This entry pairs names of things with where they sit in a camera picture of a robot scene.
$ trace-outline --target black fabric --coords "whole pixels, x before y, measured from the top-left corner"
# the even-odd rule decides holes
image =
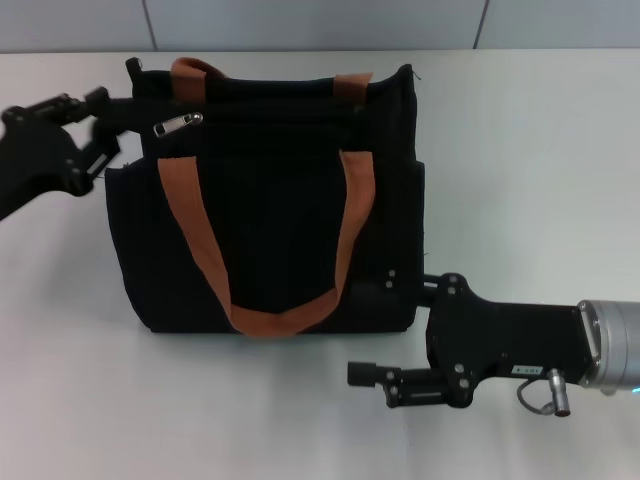
[[[135,98],[167,100],[160,120],[193,111],[205,117],[160,139],[151,133],[160,120],[149,118],[149,128],[140,130],[144,158],[106,172],[113,240],[145,325],[156,332],[234,331],[171,214],[158,158],[197,157],[232,302],[276,313],[333,286],[346,198],[340,149],[373,153],[376,197],[338,308],[307,333],[411,325],[422,282],[424,171],[414,153],[410,66],[371,84],[367,104],[358,107],[332,97],[332,79],[219,78],[207,78],[207,105],[188,106],[171,100],[168,72],[130,73]]]

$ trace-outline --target bag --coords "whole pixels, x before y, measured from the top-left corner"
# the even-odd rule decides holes
[[[131,304],[154,332],[406,330],[423,274],[410,65],[313,81],[127,68],[161,100],[144,158],[105,175]]]

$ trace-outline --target table surface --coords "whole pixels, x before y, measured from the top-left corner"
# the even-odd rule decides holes
[[[146,69],[178,55],[137,54]],[[640,51],[197,55],[250,79],[412,63],[427,271],[497,301],[640,300]],[[0,108],[128,96],[129,56],[2,55]],[[121,143],[118,162],[141,156],[136,135]],[[628,392],[570,386],[561,420],[522,408],[517,380],[483,382],[465,410],[389,410],[347,386],[348,360],[426,366],[426,314],[399,335],[156,336],[125,294],[104,184],[46,194],[0,223],[0,478],[637,478]]]

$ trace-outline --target brown strap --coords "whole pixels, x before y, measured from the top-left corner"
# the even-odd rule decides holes
[[[338,306],[347,278],[353,245],[364,226],[375,197],[371,152],[340,152],[347,185],[338,237],[334,287],[298,307],[274,314],[231,304],[229,280],[220,247],[202,201],[195,157],[161,158],[160,179],[171,212],[182,229],[196,265],[237,331],[252,336],[288,336],[322,322]]]
[[[372,73],[336,75],[333,79],[333,96],[348,98],[356,105],[364,105],[367,101],[367,86],[372,76]]]
[[[206,103],[207,74],[224,78],[225,75],[217,68],[202,60],[190,57],[180,57],[171,65],[171,86],[176,100],[187,103]]]

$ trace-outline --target zipper pull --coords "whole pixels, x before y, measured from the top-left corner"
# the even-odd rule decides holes
[[[198,125],[202,123],[202,120],[204,120],[204,116],[199,112],[187,113],[186,115],[175,117],[165,122],[156,123],[153,126],[153,133],[155,133],[158,138],[164,137],[189,125]]]

